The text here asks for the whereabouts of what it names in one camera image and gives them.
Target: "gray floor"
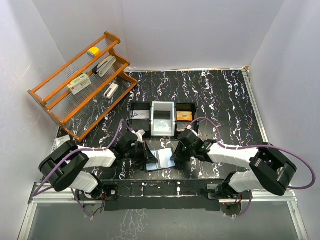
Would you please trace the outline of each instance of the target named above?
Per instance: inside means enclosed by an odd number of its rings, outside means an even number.
[[[91,221],[77,204],[38,204],[28,239],[298,239],[287,202],[253,202],[245,215],[234,220],[220,214],[201,209],[131,209],[103,212]]]

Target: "marble tabletop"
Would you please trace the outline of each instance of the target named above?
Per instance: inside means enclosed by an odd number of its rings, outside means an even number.
[[[225,144],[248,146],[263,142],[248,89],[241,70],[195,70],[130,72],[138,85],[90,132],[80,145],[106,147],[116,132],[119,121],[127,120],[131,102],[197,103],[198,117],[213,120]],[[120,136],[125,133],[122,128]],[[203,140],[217,138],[207,121],[199,123]],[[178,141],[170,137],[147,140],[151,150],[176,148]],[[173,168],[145,172],[130,159],[118,160],[112,167],[88,168],[101,180],[223,180],[230,172],[245,171],[226,163],[191,160]]]

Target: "wooden rack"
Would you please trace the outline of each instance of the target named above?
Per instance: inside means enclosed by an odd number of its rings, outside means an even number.
[[[79,142],[138,83],[124,72],[130,62],[114,51],[114,47],[120,42],[119,37],[105,32],[49,78],[28,91],[58,126]],[[94,58],[87,54],[92,47],[100,49],[100,53]],[[92,69],[108,56],[115,56],[113,66],[103,77],[94,74]],[[73,95],[67,85],[82,73],[89,75],[91,85]],[[103,94],[112,83],[119,85],[118,90],[111,99],[106,99]]]

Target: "white wall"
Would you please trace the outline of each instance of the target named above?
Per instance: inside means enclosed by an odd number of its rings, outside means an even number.
[[[0,239],[17,239],[56,124],[27,93],[64,59],[31,0],[0,1]]]
[[[308,160],[320,174],[320,3],[286,0],[250,67],[250,79],[270,142]],[[298,164],[294,186],[311,181]],[[319,181],[295,191],[311,240],[319,239]]]
[[[283,0],[33,0],[65,60],[104,31],[135,70],[250,65]]]

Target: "yellow box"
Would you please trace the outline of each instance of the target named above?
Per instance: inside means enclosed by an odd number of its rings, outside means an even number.
[[[192,112],[191,111],[177,111],[176,112],[177,121],[192,121]]]
[[[94,47],[90,48],[88,51],[86,51],[86,53],[90,57],[94,58],[94,57],[98,56],[98,54],[100,53],[100,49],[97,48],[96,46],[94,46]]]

